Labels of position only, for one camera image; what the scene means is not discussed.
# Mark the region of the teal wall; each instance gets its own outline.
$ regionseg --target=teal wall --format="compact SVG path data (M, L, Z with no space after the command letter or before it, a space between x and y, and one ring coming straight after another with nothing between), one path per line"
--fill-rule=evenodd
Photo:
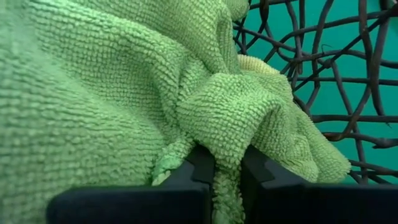
M307 0L306 1L306 26L315 25L318 20L325 1L320 0ZM292 3L295 8L296 15L299 15L298 2ZM368 11L379 11L379 5L377 0L368 1ZM342 19L348 16L358 15L358 1L355 0L336 0L329 12L327 22ZM384 48L383 59L395 60L398 59L398 19L391 22L390 29L387 35L386 47ZM258 9L252 10L248 18L246 19L245 27L251 30L258 30L260 23ZM274 38L280 40L285 34L292 31L292 23L289 15L287 14L285 4L279 4L270 7L270 13L268 18L271 31L273 32ZM325 47L325 50L338 50L342 49L349 42L351 42L359 34L358 23L343 25L339 27L333 27L324 30L321 44L327 44L331 47ZM315 32L305 34L303 50L311 52L312 42ZM377 29L371 32L371 38L376 40ZM252 36L247 34L247 39L250 41ZM290 39L287 44L294 46L294 40ZM257 41L257 43L248 50L248 54L264 58L266 53L272 48L271 44L265 41ZM355 50L363 52L363 45L359 44L353 47ZM289 57L293 57L292 52L284 51ZM281 70L285 66L285 62L275 54L269 62L271 66ZM343 77L352 78L366 78L366 67L365 61L360 58L356 58L349 55L344 55L337 60L340 74ZM312 73L310 62L304 64L303 76L308 76ZM325 70L321 73L322 77L332 77L331 70ZM398 80L398 71L391 68L381 68L381 78L396 79ZM297 94L304 101L308 100L312 92L313 85L309 83L300 89ZM362 94L364 92L364 84L356 83L345 83L345 90L347 91L351 106L355 109ZM381 96L383 101L384 110L387 115L398 114L398 86L382 86ZM312 110L312 114L347 114L343 101L340 94L338 93L337 85L333 82L322 83L317 99L315 100ZM370 99L362 113L363 115L376 115L373 108L372 99ZM340 132L344 130L346 122L330 121L324 123L318 123L317 126L321 131ZM391 124L392 128L389 128L386 124L379 123L359 123L359 129L362 134L368 134L374 137L380 138L398 138L398 124ZM358 160L358 154L356 151L355 143L353 139L344 139L340 142L333 143L345 156L349 159ZM377 164L380 166L388 167L391 169L398 169L398 147L390 149L372 149L372 144L363 142L364 150L366 153L367 162ZM398 183L395 179L386 178L387 180ZM351 178L347 178L347 183L353 183Z

